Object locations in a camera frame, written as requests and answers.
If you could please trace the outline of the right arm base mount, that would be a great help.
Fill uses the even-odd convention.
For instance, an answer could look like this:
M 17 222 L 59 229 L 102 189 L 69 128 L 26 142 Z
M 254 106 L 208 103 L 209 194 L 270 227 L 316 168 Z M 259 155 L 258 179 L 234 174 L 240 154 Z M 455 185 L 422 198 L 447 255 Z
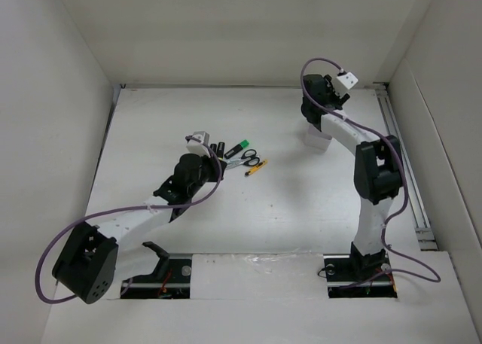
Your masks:
M 326 280 L 330 299 L 397 298 L 388 256 L 376 255 L 363 262 L 351 254 L 324 254 L 318 276 Z

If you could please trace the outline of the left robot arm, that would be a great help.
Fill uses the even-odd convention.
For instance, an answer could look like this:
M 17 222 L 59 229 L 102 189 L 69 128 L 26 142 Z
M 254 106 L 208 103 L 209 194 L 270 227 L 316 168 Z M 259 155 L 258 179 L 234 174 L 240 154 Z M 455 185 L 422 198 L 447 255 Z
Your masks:
M 101 224 L 86 218 L 74 224 L 53 277 L 86 304 L 98 301 L 116 282 L 165 279 L 171 271 L 169 253 L 147 235 L 200 204 L 195 195 L 207 183 L 219 185 L 225 168 L 216 156 L 182 155 L 144 205 L 113 209 L 113 219 Z

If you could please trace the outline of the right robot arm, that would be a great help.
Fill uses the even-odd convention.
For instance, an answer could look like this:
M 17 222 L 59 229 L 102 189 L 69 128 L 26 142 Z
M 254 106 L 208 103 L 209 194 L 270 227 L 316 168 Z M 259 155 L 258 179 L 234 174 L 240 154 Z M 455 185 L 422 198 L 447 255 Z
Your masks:
M 343 112 L 349 90 L 357 81 L 347 72 L 335 78 L 304 75 L 300 108 L 310 124 L 310 145 L 326 149 L 331 140 L 336 140 L 355 158 L 353 182 L 361 207 L 349 258 L 340 269 L 342 278 L 353 282 L 370 278 L 386 265 L 382 232 L 394 198 L 406 182 L 399 140 L 356 126 Z

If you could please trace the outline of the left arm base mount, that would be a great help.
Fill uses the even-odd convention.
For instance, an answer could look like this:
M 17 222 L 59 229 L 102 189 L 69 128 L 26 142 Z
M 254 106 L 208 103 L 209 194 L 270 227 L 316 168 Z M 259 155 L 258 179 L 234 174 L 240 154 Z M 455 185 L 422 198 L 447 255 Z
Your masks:
M 145 275 L 123 281 L 120 298 L 186 300 L 191 294 L 192 254 L 170 254 L 153 242 L 143 242 L 157 257 L 156 266 Z

